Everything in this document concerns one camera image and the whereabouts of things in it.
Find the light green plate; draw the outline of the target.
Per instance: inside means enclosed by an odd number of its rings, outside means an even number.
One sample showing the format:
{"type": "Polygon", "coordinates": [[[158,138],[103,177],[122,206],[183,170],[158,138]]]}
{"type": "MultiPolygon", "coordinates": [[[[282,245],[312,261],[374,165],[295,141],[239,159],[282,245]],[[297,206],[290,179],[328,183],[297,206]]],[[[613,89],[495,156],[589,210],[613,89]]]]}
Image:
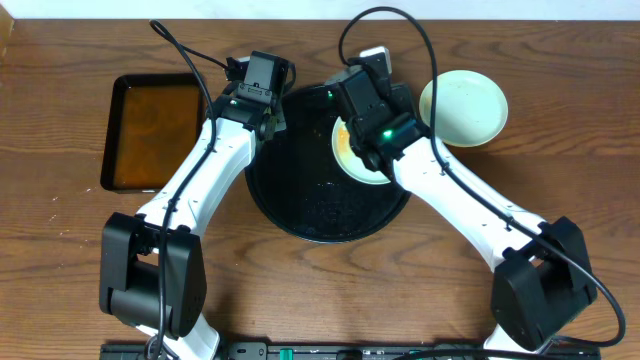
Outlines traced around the light green plate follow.
{"type": "Polygon", "coordinates": [[[331,147],[339,167],[354,180],[368,185],[386,185],[390,180],[380,171],[367,169],[353,152],[346,123],[338,117],[331,132],[331,147]]]}
{"type": "Polygon", "coordinates": [[[470,70],[437,77],[436,135],[447,145],[476,147],[493,140],[505,127],[509,107],[501,88],[470,70]]]}

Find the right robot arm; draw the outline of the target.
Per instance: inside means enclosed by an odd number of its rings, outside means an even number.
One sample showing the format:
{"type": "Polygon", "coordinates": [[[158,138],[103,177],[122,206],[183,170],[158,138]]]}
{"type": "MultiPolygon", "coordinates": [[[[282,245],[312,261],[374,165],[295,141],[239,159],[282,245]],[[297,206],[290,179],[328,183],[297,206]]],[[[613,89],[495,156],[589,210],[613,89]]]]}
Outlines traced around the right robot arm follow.
{"type": "Polygon", "coordinates": [[[566,217],[545,221],[466,168],[391,74],[388,50],[377,47],[326,81],[342,131],[332,138],[336,161],[361,183],[419,197],[477,250],[494,276],[497,326],[484,349],[542,354],[597,297],[581,229],[566,217]]]}

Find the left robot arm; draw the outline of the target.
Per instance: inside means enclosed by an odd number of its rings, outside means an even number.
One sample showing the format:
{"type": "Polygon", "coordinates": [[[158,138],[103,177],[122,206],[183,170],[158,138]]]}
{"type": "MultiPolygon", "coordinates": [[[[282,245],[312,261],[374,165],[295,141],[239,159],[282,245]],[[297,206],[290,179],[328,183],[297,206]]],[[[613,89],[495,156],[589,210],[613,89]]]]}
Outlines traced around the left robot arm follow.
{"type": "Polygon", "coordinates": [[[135,215],[115,212],[102,231],[99,307],[148,335],[146,359],[212,359],[219,333],[202,313],[201,239],[235,178],[285,129],[288,60],[260,51],[227,61],[229,86],[210,100],[189,155],[135,215]]]}

